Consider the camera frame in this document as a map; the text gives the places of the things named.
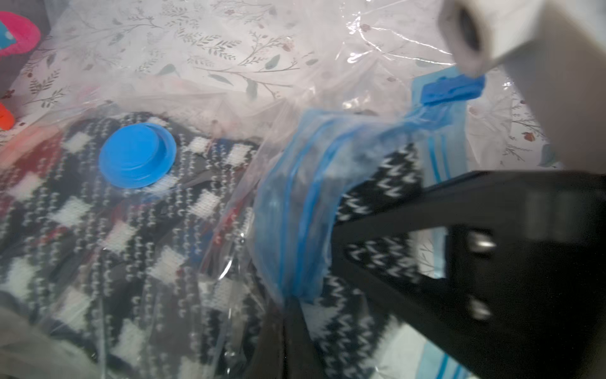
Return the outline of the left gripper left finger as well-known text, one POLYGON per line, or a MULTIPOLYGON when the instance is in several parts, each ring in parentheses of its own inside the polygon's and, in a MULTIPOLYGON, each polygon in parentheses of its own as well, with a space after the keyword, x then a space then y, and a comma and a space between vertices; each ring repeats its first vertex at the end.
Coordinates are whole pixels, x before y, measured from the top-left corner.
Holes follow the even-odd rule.
POLYGON ((284 368, 284 317, 270 301, 263 319, 259 339, 244 378, 278 379, 284 368))

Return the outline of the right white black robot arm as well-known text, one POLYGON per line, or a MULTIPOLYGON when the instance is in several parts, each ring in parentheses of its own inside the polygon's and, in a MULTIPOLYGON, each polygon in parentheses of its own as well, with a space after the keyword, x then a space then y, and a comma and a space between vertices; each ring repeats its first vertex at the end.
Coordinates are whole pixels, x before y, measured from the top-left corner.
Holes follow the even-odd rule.
POLYGON ((482 378, 605 376, 605 4, 446 1, 471 77, 502 65, 564 168, 474 172, 336 227, 333 271, 482 378), (446 227, 446 276, 397 283, 354 245, 446 227))

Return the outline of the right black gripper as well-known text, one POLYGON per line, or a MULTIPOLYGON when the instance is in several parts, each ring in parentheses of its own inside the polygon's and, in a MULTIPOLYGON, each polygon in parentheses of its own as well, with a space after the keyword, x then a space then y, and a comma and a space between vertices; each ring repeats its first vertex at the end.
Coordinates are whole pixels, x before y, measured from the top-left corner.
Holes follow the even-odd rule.
POLYGON ((444 349, 482 378, 580 378, 605 314, 605 180, 493 172, 448 186, 444 349))

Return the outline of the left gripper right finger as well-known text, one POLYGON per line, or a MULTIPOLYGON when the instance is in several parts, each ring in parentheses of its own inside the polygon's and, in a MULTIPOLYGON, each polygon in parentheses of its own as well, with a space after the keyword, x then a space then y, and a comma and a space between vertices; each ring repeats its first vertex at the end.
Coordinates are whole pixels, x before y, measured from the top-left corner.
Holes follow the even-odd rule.
POLYGON ((312 342, 297 298, 285 303, 283 320, 284 377, 288 379, 325 378, 324 368, 312 342))

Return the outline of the black white knit scarf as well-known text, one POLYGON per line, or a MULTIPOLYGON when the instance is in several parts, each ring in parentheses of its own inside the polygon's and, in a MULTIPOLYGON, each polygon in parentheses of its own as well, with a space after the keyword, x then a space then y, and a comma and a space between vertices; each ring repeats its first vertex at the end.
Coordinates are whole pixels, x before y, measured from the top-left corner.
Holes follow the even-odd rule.
POLYGON ((79 120, 1 171, 1 376, 241 378, 266 294, 224 218, 254 140, 148 112, 79 120), (103 144, 162 126, 176 161, 156 184, 112 186, 103 144))

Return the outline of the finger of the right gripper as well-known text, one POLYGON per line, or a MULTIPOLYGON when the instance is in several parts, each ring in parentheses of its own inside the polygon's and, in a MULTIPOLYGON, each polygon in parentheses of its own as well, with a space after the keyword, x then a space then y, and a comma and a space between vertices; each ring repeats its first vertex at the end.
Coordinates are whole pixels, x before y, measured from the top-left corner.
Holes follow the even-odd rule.
POLYGON ((331 237, 333 264, 339 265, 345 260, 344 250, 349 244, 465 224, 465 192, 471 189, 476 178, 476 171, 459 176, 428 189, 409 202, 398 203, 382 213, 335 227, 331 237))
POLYGON ((520 351, 505 331, 496 326, 496 315, 486 303, 435 287, 423 276, 418 285, 382 279, 348 258, 343 246, 332 252, 332 271, 362 290, 480 378, 520 378, 520 351))

